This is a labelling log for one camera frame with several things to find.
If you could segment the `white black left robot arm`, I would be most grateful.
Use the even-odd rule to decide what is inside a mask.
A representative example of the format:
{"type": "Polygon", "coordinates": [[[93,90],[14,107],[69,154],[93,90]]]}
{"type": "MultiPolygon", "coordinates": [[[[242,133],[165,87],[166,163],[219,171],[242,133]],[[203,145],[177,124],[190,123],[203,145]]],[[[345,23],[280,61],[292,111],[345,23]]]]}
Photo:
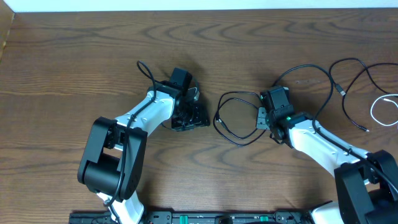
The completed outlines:
{"type": "Polygon", "coordinates": [[[192,80],[188,71],[175,68],[169,80],[154,80],[132,110],[93,123],[77,179],[103,200],[115,223],[139,223],[144,213],[136,189],[150,134],[167,120],[173,131],[209,126],[198,87],[190,87],[192,80]]]}

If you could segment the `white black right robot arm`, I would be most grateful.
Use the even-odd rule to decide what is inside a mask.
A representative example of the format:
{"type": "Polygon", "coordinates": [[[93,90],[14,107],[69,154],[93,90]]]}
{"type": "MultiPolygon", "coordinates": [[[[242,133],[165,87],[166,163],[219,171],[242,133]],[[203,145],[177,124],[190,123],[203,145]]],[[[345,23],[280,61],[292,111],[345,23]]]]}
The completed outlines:
{"type": "Polygon", "coordinates": [[[278,144],[296,149],[329,172],[337,202],[310,211],[312,223],[397,223],[397,162],[385,150],[354,147],[306,113],[296,113],[289,90],[274,86],[260,94],[260,127],[278,144]]]}

